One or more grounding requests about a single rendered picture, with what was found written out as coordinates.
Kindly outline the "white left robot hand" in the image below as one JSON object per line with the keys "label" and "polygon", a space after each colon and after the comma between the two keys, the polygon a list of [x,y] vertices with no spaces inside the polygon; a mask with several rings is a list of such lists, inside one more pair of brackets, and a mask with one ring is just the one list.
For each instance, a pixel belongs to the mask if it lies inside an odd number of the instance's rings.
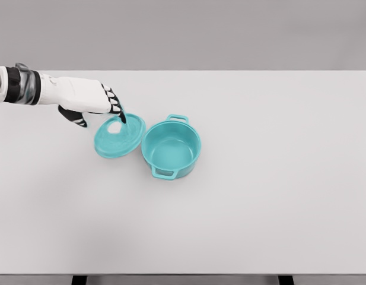
{"label": "white left robot hand", "polygon": [[67,86],[59,94],[59,113],[68,121],[86,128],[84,113],[111,114],[126,124],[127,119],[120,101],[113,89],[97,80],[66,78]]}

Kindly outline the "teal pot lid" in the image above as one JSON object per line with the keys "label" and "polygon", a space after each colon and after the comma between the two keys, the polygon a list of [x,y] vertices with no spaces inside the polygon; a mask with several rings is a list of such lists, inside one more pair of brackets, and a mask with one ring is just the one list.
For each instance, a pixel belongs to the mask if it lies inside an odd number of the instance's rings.
{"label": "teal pot lid", "polygon": [[146,125],[142,118],[127,113],[126,124],[118,116],[107,119],[94,136],[94,148],[98,155],[113,159],[125,156],[140,145]]}

